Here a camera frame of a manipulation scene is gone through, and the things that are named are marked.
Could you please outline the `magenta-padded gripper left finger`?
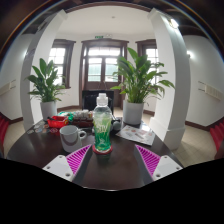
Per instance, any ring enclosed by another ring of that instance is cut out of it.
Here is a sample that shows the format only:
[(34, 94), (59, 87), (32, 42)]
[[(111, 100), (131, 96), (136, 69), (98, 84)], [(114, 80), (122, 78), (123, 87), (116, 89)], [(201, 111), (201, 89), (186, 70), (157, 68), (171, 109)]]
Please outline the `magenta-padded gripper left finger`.
[(92, 156), (91, 147), (89, 144), (67, 156), (58, 155), (43, 170), (80, 185)]

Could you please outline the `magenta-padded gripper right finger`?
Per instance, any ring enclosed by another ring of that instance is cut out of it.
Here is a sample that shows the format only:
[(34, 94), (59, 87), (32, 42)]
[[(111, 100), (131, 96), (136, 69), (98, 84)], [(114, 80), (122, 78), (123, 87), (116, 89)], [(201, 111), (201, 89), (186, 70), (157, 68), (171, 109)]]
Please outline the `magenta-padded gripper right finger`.
[(168, 155), (159, 156), (139, 145), (136, 145), (134, 148), (134, 156), (137, 160), (144, 184), (160, 180), (182, 169)]

